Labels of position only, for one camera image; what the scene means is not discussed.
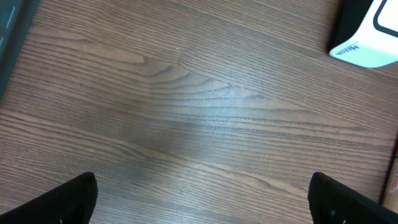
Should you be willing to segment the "red snack package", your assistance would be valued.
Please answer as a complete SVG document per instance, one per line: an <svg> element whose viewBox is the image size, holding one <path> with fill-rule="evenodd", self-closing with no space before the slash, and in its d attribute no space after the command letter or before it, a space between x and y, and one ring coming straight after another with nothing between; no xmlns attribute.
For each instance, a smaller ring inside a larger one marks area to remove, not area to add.
<svg viewBox="0 0 398 224"><path fill-rule="evenodd" d="M385 184L381 205L397 213L397 141L394 145L391 165Z"/></svg>

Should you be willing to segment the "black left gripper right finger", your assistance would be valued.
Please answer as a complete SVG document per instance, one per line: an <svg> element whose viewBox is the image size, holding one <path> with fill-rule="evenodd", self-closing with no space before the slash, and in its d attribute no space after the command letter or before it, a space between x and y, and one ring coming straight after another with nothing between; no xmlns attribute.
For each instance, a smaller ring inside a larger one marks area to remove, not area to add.
<svg viewBox="0 0 398 224"><path fill-rule="evenodd" d="M335 179L313 174L308 202L314 224L397 224L397 214Z"/></svg>

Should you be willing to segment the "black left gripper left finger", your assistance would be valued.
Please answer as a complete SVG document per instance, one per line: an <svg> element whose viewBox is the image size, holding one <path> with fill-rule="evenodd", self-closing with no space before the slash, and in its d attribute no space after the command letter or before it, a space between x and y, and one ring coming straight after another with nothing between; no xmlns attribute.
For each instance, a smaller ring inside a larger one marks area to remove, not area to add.
<svg viewBox="0 0 398 224"><path fill-rule="evenodd" d="M95 175L85 172L1 215L1 224L88 224L96 206Z"/></svg>

